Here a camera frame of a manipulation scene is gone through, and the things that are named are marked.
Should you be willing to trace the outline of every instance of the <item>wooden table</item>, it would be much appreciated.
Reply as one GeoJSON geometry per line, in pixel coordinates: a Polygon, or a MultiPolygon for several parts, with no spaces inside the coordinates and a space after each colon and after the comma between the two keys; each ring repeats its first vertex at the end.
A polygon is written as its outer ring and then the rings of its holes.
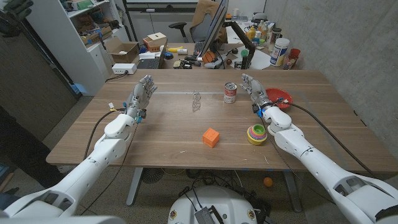
{"type": "MultiPolygon", "coordinates": [[[[121,107],[134,85],[144,75],[152,75],[159,88],[150,99],[147,118],[137,127],[125,166],[286,170],[287,166],[269,141],[263,146],[253,146],[248,142],[248,127],[261,123],[252,112],[249,96],[238,89],[235,103],[223,102],[224,84],[240,84],[241,74],[240,70],[205,69],[194,73],[190,70],[138,70],[134,75],[108,82],[55,146],[47,161],[57,165],[79,164],[93,126],[109,111],[108,103],[121,107]],[[196,112],[192,111],[194,90],[201,93],[201,108],[196,112]],[[220,133],[220,141],[214,148],[202,143],[202,134],[208,128],[220,133]]],[[[398,171],[397,161],[320,72],[251,70],[247,74],[266,88],[288,91],[294,103],[313,112],[374,172],[398,171]]],[[[311,144],[342,168],[364,172],[308,114],[297,108],[287,108],[285,112],[311,144]]],[[[115,117],[116,113],[109,115],[98,126],[90,152],[106,124],[115,117]]],[[[296,158],[281,149],[280,152],[293,170],[306,170],[296,158]]],[[[118,160],[113,165],[120,166],[121,163],[122,160],[118,160]]]]}
{"type": "MultiPolygon", "coordinates": [[[[194,43],[168,43],[167,45],[169,47],[181,47],[181,46],[183,46],[185,49],[188,50],[188,54],[189,55],[193,54],[193,49],[195,48],[195,44],[194,43]]],[[[238,48],[238,47],[241,47],[241,46],[243,46],[243,44],[225,44],[224,50],[219,50],[219,53],[222,55],[222,54],[228,52],[229,50],[231,50],[233,48],[238,48]]],[[[263,51],[264,53],[269,55],[267,48],[264,48],[261,51],[263,51]]],[[[179,60],[179,59],[184,59],[185,56],[187,56],[187,55],[178,55],[175,52],[175,53],[173,53],[173,56],[174,56],[173,59],[164,61],[164,64],[163,64],[163,67],[162,67],[163,69],[173,69],[174,62],[179,60]]],[[[237,57],[234,56],[234,54],[230,53],[227,56],[227,58],[230,58],[231,60],[233,60],[233,59],[236,59],[237,57]]],[[[137,56],[132,62],[137,64],[139,62],[139,57],[137,56]]],[[[234,69],[232,66],[227,65],[225,63],[225,61],[224,61],[224,64],[225,64],[225,69],[234,69]]],[[[201,63],[201,67],[197,67],[197,66],[192,65],[192,68],[193,69],[198,69],[198,68],[200,68],[200,69],[208,69],[208,68],[205,68],[203,62],[201,63]]],[[[283,70],[283,68],[282,68],[282,66],[275,67],[275,66],[271,65],[271,66],[265,68],[264,70],[283,70]]]]}

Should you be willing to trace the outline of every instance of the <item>robotic arm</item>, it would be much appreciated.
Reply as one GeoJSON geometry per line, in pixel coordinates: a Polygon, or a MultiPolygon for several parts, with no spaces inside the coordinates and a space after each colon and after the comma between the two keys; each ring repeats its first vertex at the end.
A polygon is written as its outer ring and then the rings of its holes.
{"type": "Polygon", "coordinates": [[[304,138],[291,117],[268,99],[257,80],[246,74],[242,74],[242,79],[241,88],[250,95],[253,111],[270,123],[267,130],[275,137],[276,144],[302,162],[351,223],[388,222],[391,218],[398,222],[397,189],[381,180],[342,169],[304,138]]]}
{"type": "MultiPolygon", "coordinates": [[[[126,152],[126,143],[131,140],[137,123],[145,118],[145,108],[156,89],[151,76],[141,79],[128,98],[125,113],[105,127],[105,134],[96,142],[94,151],[81,164],[57,185],[20,198],[7,207],[0,217],[28,218],[30,223],[33,223],[32,218],[40,218],[38,223],[43,223],[49,218],[73,215],[80,200],[102,171],[126,152]]],[[[115,218],[109,221],[120,223],[115,218]]]]}

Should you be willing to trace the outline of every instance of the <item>wall socket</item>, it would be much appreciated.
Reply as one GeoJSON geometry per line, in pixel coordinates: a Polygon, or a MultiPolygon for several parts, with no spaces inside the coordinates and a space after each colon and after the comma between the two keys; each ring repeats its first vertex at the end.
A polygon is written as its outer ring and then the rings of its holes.
{"type": "Polygon", "coordinates": [[[127,74],[132,75],[136,72],[137,66],[135,63],[116,63],[113,65],[112,70],[116,75],[124,74],[126,70],[128,71],[127,74]]]}

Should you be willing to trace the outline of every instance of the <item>orange cube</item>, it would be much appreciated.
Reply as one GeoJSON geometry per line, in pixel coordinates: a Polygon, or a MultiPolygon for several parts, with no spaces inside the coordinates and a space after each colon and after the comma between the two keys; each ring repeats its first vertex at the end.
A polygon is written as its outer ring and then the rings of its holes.
{"type": "Polygon", "coordinates": [[[203,134],[203,143],[210,147],[214,147],[219,139],[220,134],[211,128],[207,129],[207,131],[203,134]]]}

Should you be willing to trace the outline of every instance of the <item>red bowl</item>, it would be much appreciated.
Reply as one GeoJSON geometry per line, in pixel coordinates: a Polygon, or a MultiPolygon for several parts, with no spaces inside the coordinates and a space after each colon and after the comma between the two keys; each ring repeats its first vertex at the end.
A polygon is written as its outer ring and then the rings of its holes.
{"type": "MultiPolygon", "coordinates": [[[[268,89],[266,89],[266,92],[268,95],[268,99],[270,99],[272,102],[277,101],[279,98],[283,98],[283,100],[287,100],[289,103],[293,103],[292,96],[285,90],[281,90],[278,88],[268,88],[268,89]]],[[[290,107],[290,105],[288,105],[286,103],[278,103],[277,106],[280,109],[290,107]]]]}

